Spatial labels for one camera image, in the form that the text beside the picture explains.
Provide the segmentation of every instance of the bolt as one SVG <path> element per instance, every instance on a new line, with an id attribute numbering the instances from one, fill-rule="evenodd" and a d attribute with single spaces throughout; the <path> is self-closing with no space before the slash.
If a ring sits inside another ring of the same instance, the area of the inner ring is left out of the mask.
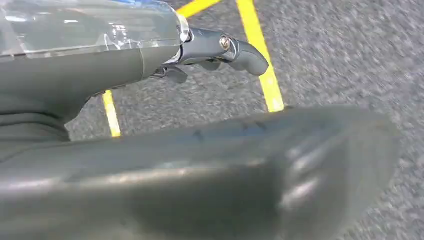
<path id="1" fill-rule="evenodd" d="M 227 37 L 226 35 L 222 35 L 221 39 L 219 40 L 219 44 L 224 50 L 230 49 L 230 38 Z"/>

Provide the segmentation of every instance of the gray plastic housing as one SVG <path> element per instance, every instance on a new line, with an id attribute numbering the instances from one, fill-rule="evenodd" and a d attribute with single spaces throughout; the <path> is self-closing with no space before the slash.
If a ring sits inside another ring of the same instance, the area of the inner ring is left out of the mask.
<path id="1" fill-rule="evenodd" d="M 44 139 L 0 141 L 0 239 L 331 240 L 399 157 L 394 124 L 344 106 L 87 142 L 52 124 L 1 135 L 25 127 Z"/>
<path id="2" fill-rule="evenodd" d="M 0 113 L 43 113 L 68 122 L 91 96 L 148 78 L 179 49 L 164 46 L 36 59 L 20 56 L 2 62 Z"/>

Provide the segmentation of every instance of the yellow floor marking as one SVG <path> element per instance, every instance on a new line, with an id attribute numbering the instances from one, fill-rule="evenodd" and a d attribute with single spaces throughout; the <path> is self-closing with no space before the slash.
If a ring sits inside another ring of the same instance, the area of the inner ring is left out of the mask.
<path id="1" fill-rule="evenodd" d="M 266 73 L 259 77 L 268 110 L 270 112 L 282 111 L 284 109 L 283 97 L 281 96 L 274 67 L 271 63 L 271 57 L 265 43 L 254 1 L 236 0 L 236 2 L 249 43 L 255 46 L 269 63 Z"/>
<path id="2" fill-rule="evenodd" d="M 219 2 L 221 2 L 221 0 L 194 0 L 178 9 L 177 12 L 184 17 L 189 18 Z"/>
<path id="3" fill-rule="evenodd" d="M 110 134 L 112 137 L 120 137 L 121 129 L 118 122 L 117 111 L 115 109 L 114 97 L 111 90 L 103 94 L 103 104 L 106 110 L 107 121 L 109 122 Z"/>

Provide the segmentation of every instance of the transparent plastic cover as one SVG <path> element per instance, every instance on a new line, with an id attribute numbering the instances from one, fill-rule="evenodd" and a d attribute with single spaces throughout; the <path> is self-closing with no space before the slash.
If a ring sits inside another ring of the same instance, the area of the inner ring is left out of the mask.
<path id="1" fill-rule="evenodd" d="M 48 58 L 178 46 L 187 20 L 153 0 L 0 0 L 0 56 Z"/>

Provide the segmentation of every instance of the robotic hand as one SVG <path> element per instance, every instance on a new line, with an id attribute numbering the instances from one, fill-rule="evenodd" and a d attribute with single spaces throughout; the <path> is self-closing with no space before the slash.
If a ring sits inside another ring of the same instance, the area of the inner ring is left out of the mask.
<path id="1" fill-rule="evenodd" d="M 223 32 L 191 28 L 187 41 L 181 45 L 177 55 L 167 61 L 152 77 L 167 76 L 177 83 L 184 83 L 187 74 L 176 65 L 197 64 L 208 71 L 215 71 L 221 63 L 255 76 L 264 74 L 269 66 L 264 56 L 247 42 L 231 38 Z"/>

